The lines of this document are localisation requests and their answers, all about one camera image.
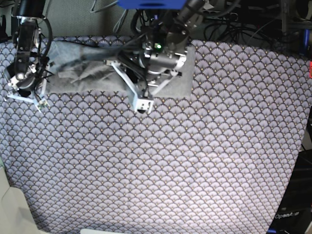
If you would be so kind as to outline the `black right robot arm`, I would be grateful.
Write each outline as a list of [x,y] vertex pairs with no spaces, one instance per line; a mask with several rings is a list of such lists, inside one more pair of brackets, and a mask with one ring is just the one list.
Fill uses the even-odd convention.
[[[53,40],[51,24],[43,15],[44,7],[44,0],[18,0],[13,7],[12,17],[19,22],[12,35],[16,52],[14,61],[5,69],[8,85],[18,94],[12,95],[13,98],[39,97],[36,91],[45,79],[48,52]],[[48,41],[44,51],[41,48],[39,20],[48,29]]]

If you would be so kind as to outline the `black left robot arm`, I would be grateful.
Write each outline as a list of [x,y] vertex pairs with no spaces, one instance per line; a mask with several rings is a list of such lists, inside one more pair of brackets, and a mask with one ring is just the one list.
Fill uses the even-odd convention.
[[141,49],[135,68],[127,70],[135,83],[148,75],[179,71],[187,60],[190,31],[203,19],[204,0],[188,0],[180,10],[139,9],[131,20],[131,31]]

